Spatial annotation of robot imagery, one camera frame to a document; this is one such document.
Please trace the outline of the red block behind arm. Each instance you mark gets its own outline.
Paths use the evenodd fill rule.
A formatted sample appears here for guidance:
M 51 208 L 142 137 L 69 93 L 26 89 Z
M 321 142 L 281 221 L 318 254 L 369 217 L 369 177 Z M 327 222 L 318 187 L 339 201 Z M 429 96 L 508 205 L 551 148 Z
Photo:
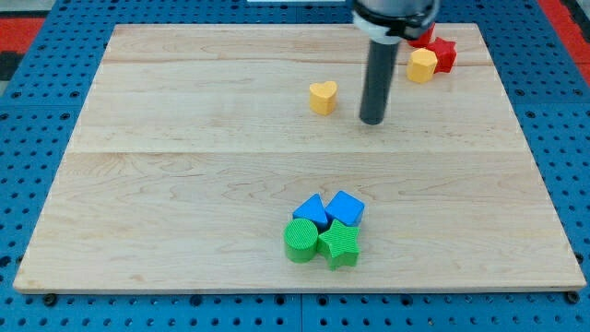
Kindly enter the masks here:
M 407 41 L 407 43 L 414 48 L 425 48 L 431 43 L 434 34 L 435 24 L 432 23 L 429 28 L 423 32 L 416 40 Z

